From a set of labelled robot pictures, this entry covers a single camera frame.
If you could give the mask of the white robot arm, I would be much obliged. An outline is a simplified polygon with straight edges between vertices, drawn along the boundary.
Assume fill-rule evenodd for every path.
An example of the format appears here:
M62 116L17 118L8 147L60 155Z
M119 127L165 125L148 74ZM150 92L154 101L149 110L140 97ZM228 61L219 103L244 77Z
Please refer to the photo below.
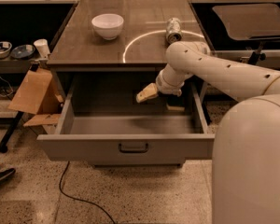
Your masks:
M204 42L175 42L144 102L179 95L196 76L236 100L215 135L212 223L280 224L280 71L220 59Z

